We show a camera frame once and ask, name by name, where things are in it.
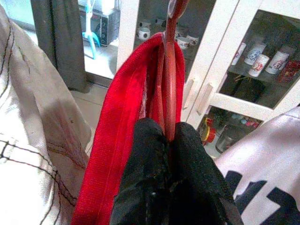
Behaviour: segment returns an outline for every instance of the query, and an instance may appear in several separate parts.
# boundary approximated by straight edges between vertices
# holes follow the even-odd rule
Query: black fabric
[[[78,0],[31,0],[38,46],[68,88],[86,91]]]
[[[110,224],[242,225],[232,193],[195,129],[176,124],[171,149],[157,123],[137,122]]]

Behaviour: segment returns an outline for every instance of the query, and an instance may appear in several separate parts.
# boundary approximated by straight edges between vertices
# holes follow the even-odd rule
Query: gray curtain
[[[78,0],[31,0],[38,45],[70,89],[84,92],[86,73]]]

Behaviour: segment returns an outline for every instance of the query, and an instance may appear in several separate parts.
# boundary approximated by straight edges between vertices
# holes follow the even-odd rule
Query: red towel
[[[109,224],[113,199],[118,193],[131,152],[135,122],[141,117],[144,107],[147,112],[153,98],[158,48],[162,44],[162,34],[158,33],[140,45],[119,69],[108,89],[72,225]],[[175,55],[176,122],[179,122],[185,68],[183,54],[177,43]],[[164,80],[162,88],[165,102]],[[146,104],[143,103],[145,90]]]

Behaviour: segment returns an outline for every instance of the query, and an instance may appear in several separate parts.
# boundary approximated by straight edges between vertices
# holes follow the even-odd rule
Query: red hanger
[[[184,13],[189,0],[170,0],[168,6],[168,15],[166,31],[163,33],[163,45],[158,50],[158,68],[156,79],[155,101],[158,104],[158,123],[163,129],[165,136],[169,141],[174,140],[175,118],[176,118],[176,64],[174,38],[177,20]],[[165,62],[166,79],[166,117],[164,120],[162,103],[162,75]]]

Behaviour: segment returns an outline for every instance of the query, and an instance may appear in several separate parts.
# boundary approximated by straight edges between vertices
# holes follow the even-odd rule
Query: cabinet handle
[[[206,87],[206,90],[203,94],[203,97],[201,99],[201,102],[199,103],[198,107],[197,107],[197,113],[199,115],[203,114],[203,110],[206,110],[205,105],[209,104],[210,98],[213,94],[213,86],[211,85],[211,83],[209,83]]]
[[[197,84],[198,84],[198,80],[196,80],[195,78],[191,80],[191,89],[189,90],[187,99],[185,100],[183,109],[187,109],[192,103],[193,103],[193,97],[197,92]]]

